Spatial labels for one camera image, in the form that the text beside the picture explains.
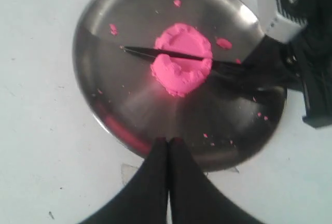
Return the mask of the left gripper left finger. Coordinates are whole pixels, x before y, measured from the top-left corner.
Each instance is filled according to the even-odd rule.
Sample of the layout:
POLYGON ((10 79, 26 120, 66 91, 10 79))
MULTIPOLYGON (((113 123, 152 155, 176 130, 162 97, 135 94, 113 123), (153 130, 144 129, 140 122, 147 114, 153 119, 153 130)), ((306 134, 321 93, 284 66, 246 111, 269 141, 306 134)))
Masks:
POLYGON ((82 223, 166 223, 168 142, 157 138, 124 188, 82 223))

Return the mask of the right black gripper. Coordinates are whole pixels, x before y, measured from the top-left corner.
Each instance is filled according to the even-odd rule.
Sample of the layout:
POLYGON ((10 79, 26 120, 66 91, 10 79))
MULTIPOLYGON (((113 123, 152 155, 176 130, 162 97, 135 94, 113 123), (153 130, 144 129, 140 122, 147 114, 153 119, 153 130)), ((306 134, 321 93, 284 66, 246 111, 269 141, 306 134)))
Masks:
MULTIPOLYGON (((307 26, 292 41, 300 69, 306 114, 313 128, 331 125, 331 0, 288 0, 287 9, 305 17, 307 26)), ((300 89, 288 45, 265 36, 242 62, 241 86, 256 89, 300 89)))

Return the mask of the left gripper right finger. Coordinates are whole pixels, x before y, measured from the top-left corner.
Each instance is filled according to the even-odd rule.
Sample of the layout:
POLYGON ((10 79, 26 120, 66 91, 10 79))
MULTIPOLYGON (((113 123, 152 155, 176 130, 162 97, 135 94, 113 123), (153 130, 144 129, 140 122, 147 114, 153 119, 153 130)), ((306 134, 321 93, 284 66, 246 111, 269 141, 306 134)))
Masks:
POLYGON ((261 223, 211 183, 180 138, 168 144, 168 181, 173 223, 261 223))

